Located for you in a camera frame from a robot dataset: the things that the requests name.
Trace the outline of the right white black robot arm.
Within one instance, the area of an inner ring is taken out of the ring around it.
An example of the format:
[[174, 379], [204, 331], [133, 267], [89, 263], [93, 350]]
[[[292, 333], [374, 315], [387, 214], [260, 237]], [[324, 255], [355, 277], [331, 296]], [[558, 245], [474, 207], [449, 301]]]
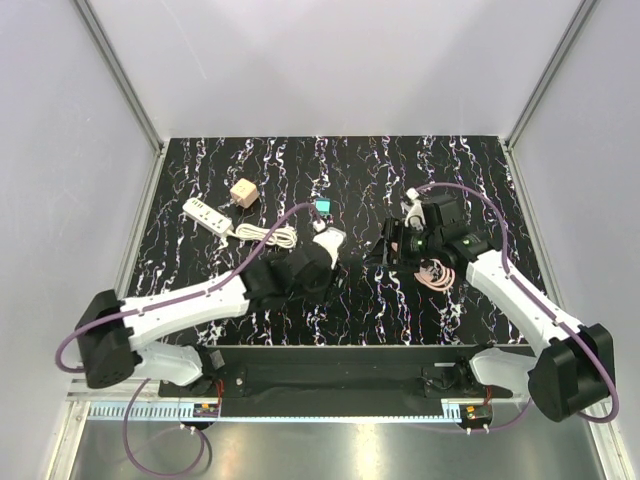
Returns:
[[436, 265], [487, 297], [525, 337], [533, 354], [480, 349], [454, 371], [466, 396], [488, 386], [527, 395], [549, 420], [561, 422], [613, 397], [613, 338], [555, 305], [505, 258], [488, 232], [473, 231], [449, 196], [409, 206], [403, 219], [385, 220], [368, 263], [414, 275]]

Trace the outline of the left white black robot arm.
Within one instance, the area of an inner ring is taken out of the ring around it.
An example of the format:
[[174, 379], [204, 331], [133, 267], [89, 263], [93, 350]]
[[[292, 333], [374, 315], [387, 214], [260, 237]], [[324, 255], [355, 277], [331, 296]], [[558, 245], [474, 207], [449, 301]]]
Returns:
[[322, 303], [337, 264], [337, 251], [312, 244], [156, 297], [118, 299], [114, 291], [102, 291], [76, 325], [86, 383], [103, 389], [141, 376], [206, 395], [216, 382], [210, 360], [193, 346], [166, 344], [163, 337], [208, 321], [277, 311], [298, 300]]

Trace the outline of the blue plug adapter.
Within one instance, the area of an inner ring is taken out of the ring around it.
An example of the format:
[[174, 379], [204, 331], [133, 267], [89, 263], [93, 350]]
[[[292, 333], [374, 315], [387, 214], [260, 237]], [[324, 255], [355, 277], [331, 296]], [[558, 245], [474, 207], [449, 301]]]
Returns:
[[317, 198], [314, 206], [322, 218], [329, 218], [331, 215], [331, 201], [325, 198]]

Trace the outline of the beige cube adapter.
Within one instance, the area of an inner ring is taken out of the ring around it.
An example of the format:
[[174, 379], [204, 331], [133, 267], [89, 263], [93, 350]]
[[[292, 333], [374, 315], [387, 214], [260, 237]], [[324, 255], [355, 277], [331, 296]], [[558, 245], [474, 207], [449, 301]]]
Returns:
[[256, 185], [245, 178], [231, 187], [230, 195], [234, 203], [243, 209], [249, 209], [259, 198]]

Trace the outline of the white power strip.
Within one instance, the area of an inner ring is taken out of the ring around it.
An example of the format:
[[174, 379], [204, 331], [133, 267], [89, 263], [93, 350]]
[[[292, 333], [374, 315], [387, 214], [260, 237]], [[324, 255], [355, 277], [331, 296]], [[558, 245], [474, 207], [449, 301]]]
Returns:
[[233, 231], [233, 222], [197, 198], [189, 198], [182, 206], [184, 214], [214, 235], [224, 238]]

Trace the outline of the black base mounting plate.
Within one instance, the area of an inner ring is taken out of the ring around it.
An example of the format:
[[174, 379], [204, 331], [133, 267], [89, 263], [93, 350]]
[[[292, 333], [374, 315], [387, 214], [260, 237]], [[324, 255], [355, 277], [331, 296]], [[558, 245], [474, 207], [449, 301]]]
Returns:
[[222, 389], [225, 420], [357, 422], [454, 419], [453, 403], [509, 399], [473, 379], [478, 346], [249, 347], [209, 349], [219, 367], [196, 387], [161, 382], [159, 394], [203, 402]]

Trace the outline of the black marbled table mat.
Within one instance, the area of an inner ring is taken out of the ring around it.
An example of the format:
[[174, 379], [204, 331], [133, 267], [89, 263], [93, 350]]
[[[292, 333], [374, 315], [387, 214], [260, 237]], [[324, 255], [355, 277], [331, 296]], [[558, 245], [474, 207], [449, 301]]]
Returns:
[[[231, 198], [241, 178], [258, 200]], [[346, 233], [340, 278], [323, 304], [205, 323], [169, 337], [172, 344], [378, 346], [521, 344], [523, 335], [484, 295], [463, 281], [444, 293], [411, 274], [363, 264], [383, 222], [402, 213], [412, 187], [430, 185], [461, 206], [470, 225], [500, 233], [509, 256], [534, 285], [544, 280], [503, 145], [495, 136], [192, 137], [168, 143], [126, 292], [147, 296], [211, 279], [238, 266], [251, 244], [221, 240], [188, 219], [197, 198], [235, 223], [268, 228], [294, 205], [331, 201], [330, 223]]]

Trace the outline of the left aluminium frame post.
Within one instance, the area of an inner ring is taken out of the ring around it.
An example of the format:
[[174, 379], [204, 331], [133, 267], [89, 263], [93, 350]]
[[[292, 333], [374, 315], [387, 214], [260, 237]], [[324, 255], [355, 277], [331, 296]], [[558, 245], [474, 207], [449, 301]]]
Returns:
[[88, 31], [96, 49], [103, 59], [107, 70], [124, 98], [130, 112], [140, 127], [147, 143], [156, 155], [164, 146], [164, 141], [154, 127], [135, 88], [129, 79], [117, 52], [109, 39], [91, 1], [72, 0], [73, 7]]

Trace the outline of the aluminium frame post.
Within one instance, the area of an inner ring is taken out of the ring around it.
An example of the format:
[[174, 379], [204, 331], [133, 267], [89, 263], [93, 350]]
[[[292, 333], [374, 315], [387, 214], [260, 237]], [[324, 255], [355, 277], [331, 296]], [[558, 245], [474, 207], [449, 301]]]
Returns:
[[156, 155], [164, 146], [164, 141], [154, 127], [135, 88], [129, 79], [117, 52], [109, 39], [91, 1], [72, 0], [73, 7], [88, 31], [96, 49], [103, 59], [107, 70], [124, 98], [130, 112], [140, 127], [147, 143]]
[[581, 0], [579, 2], [578, 7], [529, 95], [523, 110], [510, 133], [504, 139], [504, 145], [508, 150], [513, 150], [522, 137], [524, 130], [538, 110], [545, 94], [551, 87], [555, 77], [581, 35], [582, 30], [587, 25], [599, 4], [600, 1], [598, 0]]

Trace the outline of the right aluminium frame post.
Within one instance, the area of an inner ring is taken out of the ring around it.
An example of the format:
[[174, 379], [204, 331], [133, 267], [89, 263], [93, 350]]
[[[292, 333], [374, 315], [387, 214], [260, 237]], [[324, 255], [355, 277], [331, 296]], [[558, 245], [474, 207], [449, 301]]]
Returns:
[[504, 139], [504, 145], [508, 150], [513, 150], [522, 137], [524, 130], [538, 110], [545, 94], [551, 87], [555, 77], [581, 35], [582, 30], [587, 25], [599, 4], [600, 1], [598, 0], [581, 0], [579, 2], [578, 7], [529, 95], [523, 110], [510, 133]]

